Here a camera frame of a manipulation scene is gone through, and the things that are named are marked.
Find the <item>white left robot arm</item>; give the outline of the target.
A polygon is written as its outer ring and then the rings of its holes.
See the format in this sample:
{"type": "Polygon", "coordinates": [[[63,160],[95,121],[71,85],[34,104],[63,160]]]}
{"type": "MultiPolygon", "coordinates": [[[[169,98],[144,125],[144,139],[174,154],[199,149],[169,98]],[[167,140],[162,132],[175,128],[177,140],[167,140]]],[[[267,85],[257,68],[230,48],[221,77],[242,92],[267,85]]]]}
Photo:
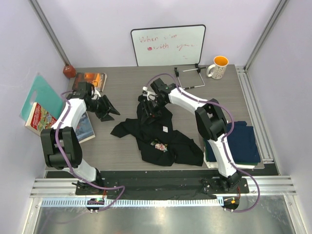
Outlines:
{"type": "Polygon", "coordinates": [[[50,168],[67,171],[79,180],[78,186],[87,186],[97,195],[105,189],[104,183],[99,170],[83,159],[76,128],[86,112],[95,113],[101,121],[114,120],[112,116],[120,113],[91,83],[80,82],[67,95],[65,108],[56,123],[40,134],[45,163],[50,168]]]}

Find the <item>black t shirt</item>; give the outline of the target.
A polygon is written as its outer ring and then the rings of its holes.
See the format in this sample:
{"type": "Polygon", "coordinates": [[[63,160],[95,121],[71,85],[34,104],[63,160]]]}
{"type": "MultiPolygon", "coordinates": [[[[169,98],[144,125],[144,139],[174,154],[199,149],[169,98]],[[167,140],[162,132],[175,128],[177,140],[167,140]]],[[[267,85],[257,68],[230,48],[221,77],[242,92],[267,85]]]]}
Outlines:
{"type": "Polygon", "coordinates": [[[193,166],[203,165],[203,151],[193,139],[173,129],[173,114],[167,109],[161,110],[162,116],[152,119],[151,123],[141,124],[141,107],[137,106],[137,118],[127,118],[111,131],[111,135],[122,138],[135,137],[143,161],[159,165],[172,166],[174,163],[193,166]]]}

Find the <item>orange brown cover book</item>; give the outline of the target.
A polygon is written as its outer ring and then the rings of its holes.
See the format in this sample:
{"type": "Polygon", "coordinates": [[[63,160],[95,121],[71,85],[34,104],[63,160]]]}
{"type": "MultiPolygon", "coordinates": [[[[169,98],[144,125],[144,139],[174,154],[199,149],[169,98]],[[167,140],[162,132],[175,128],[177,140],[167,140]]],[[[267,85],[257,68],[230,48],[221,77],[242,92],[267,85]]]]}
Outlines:
{"type": "Polygon", "coordinates": [[[72,89],[76,90],[79,82],[88,82],[93,84],[100,92],[103,92],[106,80],[106,73],[77,73],[72,89]]]}

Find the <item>white mug orange inside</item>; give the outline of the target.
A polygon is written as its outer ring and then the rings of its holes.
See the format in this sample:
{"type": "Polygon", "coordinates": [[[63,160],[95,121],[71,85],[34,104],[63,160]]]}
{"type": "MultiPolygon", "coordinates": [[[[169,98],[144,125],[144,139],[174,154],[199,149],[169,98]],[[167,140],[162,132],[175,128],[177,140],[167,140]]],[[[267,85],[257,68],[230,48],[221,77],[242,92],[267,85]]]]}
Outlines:
{"type": "Polygon", "coordinates": [[[229,60],[225,56],[216,56],[213,64],[207,68],[206,75],[208,78],[221,79],[229,64],[229,60]]]}

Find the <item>blue cover book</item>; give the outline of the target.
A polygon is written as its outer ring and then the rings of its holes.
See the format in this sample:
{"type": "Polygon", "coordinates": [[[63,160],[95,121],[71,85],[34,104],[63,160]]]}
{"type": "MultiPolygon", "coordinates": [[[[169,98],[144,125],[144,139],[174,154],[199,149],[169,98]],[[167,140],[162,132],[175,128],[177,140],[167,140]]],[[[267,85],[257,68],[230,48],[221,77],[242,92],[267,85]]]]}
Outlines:
{"type": "Polygon", "coordinates": [[[88,140],[95,138],[95,132],[93,130],[93,127],[91,125],[87,112],[85,112],[80,117],[75,133],[76,133],[79,143],[83,143],[83,142],[86,142],[88,140]]]}

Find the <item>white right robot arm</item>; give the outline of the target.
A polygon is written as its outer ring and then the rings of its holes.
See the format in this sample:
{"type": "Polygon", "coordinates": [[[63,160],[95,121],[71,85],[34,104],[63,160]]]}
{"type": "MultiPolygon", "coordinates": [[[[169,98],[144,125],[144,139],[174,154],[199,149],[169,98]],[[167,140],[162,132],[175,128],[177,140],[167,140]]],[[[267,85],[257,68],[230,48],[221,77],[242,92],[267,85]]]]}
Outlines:
{"type": "Polygon", "coordinates": [[[217,100],[196,97],[172,83],[165,84],[160,78],[142,88],[138,100],[142,104],[141,123],[150,124],[161,116],[160,110],[167,104],[174,104],[194,114],[199,134],[208,141],[218,164],[220,187],[230,193],[237,189],[241,175],[233,162],[227,142],[227,121],[217,100]]]}

